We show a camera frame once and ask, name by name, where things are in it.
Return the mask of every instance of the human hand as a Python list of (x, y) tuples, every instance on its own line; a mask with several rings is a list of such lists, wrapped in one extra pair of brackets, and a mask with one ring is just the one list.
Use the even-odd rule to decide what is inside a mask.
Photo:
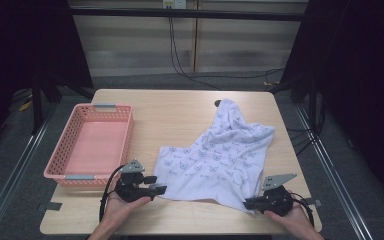
[(128, 203), (118, 196), (116, 192), (108, 195), (105, 213), (102, 221), (95, 228), (89, 240), (108, 239), (126, 221), (130, 214), (151, 201), (150, 197), (142, 197)]
[(302, 240), (324, 239), (311, 225), (301, 205), (294, 202), (291, 211), (284, 217), (271, 211), (264, 211), (272, 221), (282, 225), (291, 235)]

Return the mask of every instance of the pink basket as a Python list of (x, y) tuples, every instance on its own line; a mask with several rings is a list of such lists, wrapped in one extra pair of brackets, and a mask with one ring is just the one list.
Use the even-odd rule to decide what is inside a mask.
[(44, 176), (62, 186), (104, 186), (127, 162), (132, 128), (131, 106), (76, 105)]

